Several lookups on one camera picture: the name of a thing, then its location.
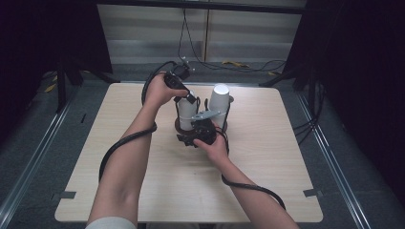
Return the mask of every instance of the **black cord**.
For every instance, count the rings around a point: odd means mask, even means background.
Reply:
[[[155,76],[158,74],[158,71],[160,69],[162,69],[164,66],[168,65],[168,64],[172,64],[172,65],[176,65],[177,63],[174,61],[167,61],[165,63],[163,63],[162,65],[160,65],[159,67],[157,67],[153,72],[151,72],[148,76],[148,78],[146,79],[145,84],[143,85],[143,89],[142,89],[142,94],[140,97],[140,100],[143,103],[145,102],[145,97],[146,97],[146,92],[149,88],[149,84],[152,82],[152,80],[155,78]],[[108,159],[110,158],[110,156],[113,154],[113,152],[116,151],[116,149],[118,149],[120,146],[134,140],[137,139],[139,137],[145,136],[145,135],[149,135],[152,134],[154,131],[156,131],[156,129],[158,128],[158,125],[156,124],[156,122],[154,122],[152,128],[148,129],[148,130],[144,130],[144,131],[140,131],[131,135],[128,135],[124,138],[122,138],[121,140],[119,140],[118,142],[116,142],[108,151],[107,153],[104,155],[104,158],[101,160],[101,164],[100,164],[100,168],[98,171],[98,182],[101,181],[102,175],[104,173],[104,169],[105,166],[107,165]]]
[[[141,100],[141,102],[142,102],[142,105],[143,105],[143,103],[145,102],[146,91],[147,91],[148,88],[149,88],[149,84],[152,82],[152,80],[155,78],[155,76],[158,75],[158,71],[160,71],[164,66],[166,66],[166,65],[168,65],[168,64],[172,64],[172,65],[174,66],[174,65],[176,65],[177,63],[174,62],[174,61],[167,61],[167,62],[164,62],[162,65],[158,66],[154,71],[152,71],[152,72],[149,74],[148,78],[147,78],[146,81],[145,81],[145,85],[143,86],[142,95],[141,95],[141,97],[140,97],[140,100]]]
[[[229,154],[229,141],[227,138],[226,133],[224,133],[222,131],[221,128],[217,128],[217,133],[219,135],[221,135],[224,140],[225,140],[225,147],[226,147],[226,152]],[[264,192],[270,196],[272,196],[273,198],[275,198],[277,200],[277,202],[280,204],[280,206],[282,206],[284,208],[284,210],[286,210],[286,205],[284,204],[283,200],[280,198],[280,196],[278,196],[276,193],[274,193],[273,191],[268,190],[267,188],[261,187],[259,185],[253,185],[253,184],[244,184],[244,183],[236,183],[236,182],[231,182],[229,180],[227,180],[224,175],[221,175],[221,178],[223,180],[223,183],[229,187],[235,187],[235,188],[243,188],[243,189],[249,189],[249,190],[255,190],[255,191],[260,191],[260,192]]]
[[[152,134],[154,131],[156,131],[156,129],[158,128],[157,124],[154,123],[153,127],[151,129],[145,130],[145,131],[141,131],[141,132],[137,132],[131,135],[128,135],[124,138],[122,138],[121,140],[119,140],[116,144],[114,144],[105,154],[104,158],[101,160],[101,164],[100,164],[100,168],[98,171],[98,182],[101,181],[102,175],[104,173],[104,169],[105,166],[107,165],[107,161],[110,158],[110,156],[113,154],[113,152],[116,151],[116,149],[118,149],[120,146],[145,135],[149,135]]]
[[[200,58],[197,56],[196,51],[194,50],[194,46],[193,46],[193,41],[191,39],[191,34],[190,34],[190,30],[188,29],[188,23],[187,23],[187,18],[185,16],[185,9],[182,10],[182,14],[183,14],[183,21],[182,21],[182,26],[181,26],[181,37],[180,37],[180,41],[179,41],[179,49],[178,49],[178,57],[181,58],[180,56],[180,49],[181,49],[181,41],[182,41],[182,33],[184,30],[184,25],[187,28],[187,33],[188,33],[188,39],[190,41],[190,45],[191,45],[191,50],[194,53],[194,56],[196,57],[197,61],[203,65],[204,67],[206,67],[207,69],[210,70],[230,70],[230,71],[235,71],[235,72],[240,72],[240,73],[255,73],[255,72],[271,72],[271,71],[275,71],[277,69],[280,69],[281,67],[283,67],[286,64],[285,60],[270,60],[267,61],[262,68],[260,69],[235,69],[235,68],[227,68],[224,66],[218,66],[218,65],[214,65],[214,64],[210,64],[210,63],[206,63],[206,62],[202,62],[200,60]],[[272,68],[272,69],[267,69],[265,70],[265,67],[270,64],[270,63],[274,63],[274,62],[282,62],[279,66]]]
[[[301,143],[303,143],[304,140],[307,139],[309,134],[316,128],[316,125],[318,124],[318,121],[319,121],[319,117],[322,113],[324,100],[325,100],[325,94],[326,94],[325,88],[318,81],[318,93],[317,93],[318,102],[319,102],[318,111],[316,112],[315,116],[310,121],[293,128],[293,130],[295,131],[295,130],[301,129],[303,127],[306,127],[303,131],[295,134],[295,136],[299,136],[299,135],[303,134],[304,132],[307,132],[304,135],[304,137],[298,142],[298,145],[301,145]]]

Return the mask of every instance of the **sleeve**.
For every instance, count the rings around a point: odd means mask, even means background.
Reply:
[[[96,219],[90,223],[86,229],[137,229],[128,219],[119,217],[107,217]]]

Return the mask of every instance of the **light wood tabletop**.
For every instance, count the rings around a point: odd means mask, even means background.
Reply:
[[[110,86],[99,109],[55,218],[87,221],[98,185],[100,161],[138,113],[142,84]],[[202,101],[213,86],[187,85]],[[229,156],[254,182],[278,194],[295,221],[323,218],[307,167],[279,92],[268,88],[229,87],[234,97],[227,119]],[[247,216],[221,181],[205,152],[178,141],[173,101],[163,105],[153,133],[149,164],[139,201],[139,222],[246,222]]]

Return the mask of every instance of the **controller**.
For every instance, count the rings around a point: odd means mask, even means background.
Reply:
[[[188,90],[184,84],[181,83],[181,79],[186,79],[190,76],[190,71],[188,70],[188,63],[183,61],[182,65],[173,66],[172,70],[169,73],[166,73],[163,79],[167,87],[171,89],[186,90],[187,95],[184,98],[186,98],[191,104],[194,104],[197,100],[196,97],[190,93],[190,90]],[[180,97],[175,97],[175,102],[179,102],[180,100]]]
[[[217,138],[217,130],[211,119],[196,120],[191,123],[194,128],[195,134],[193,135],[177,135],[178,140],[184,142],[185,146],[197,146],[194,144],[194,139],[199,139],[208,145],[214,143]]]

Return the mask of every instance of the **white cup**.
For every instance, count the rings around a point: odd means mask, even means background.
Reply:
[[[191,104],[186,98],[182,98],[179,101],[179,122],[180,128],[184,131],[191,131],[191,117],[197,113],[197,102]]]
[[[212,120],[213,122],[217,123],[217,125],[218,125],[220,128],[223,128],[223,127],[224,127],[224,123],[225,123],[225,118],[226,118],[226,113],[224,113],[224,114],[217,114],[217,115],[211,117],[211,120]]]
[[[192,121],[191,118],[190,119],[180,118],[179,119],[180,129],[184,131],[192,131],[193,126],[191,125],[191,121]]]
[[[226,84],[216,84],[209,99],[208,109],[210,111],[220,111],[221,114],[227,112],[229,106],[229,88]]]

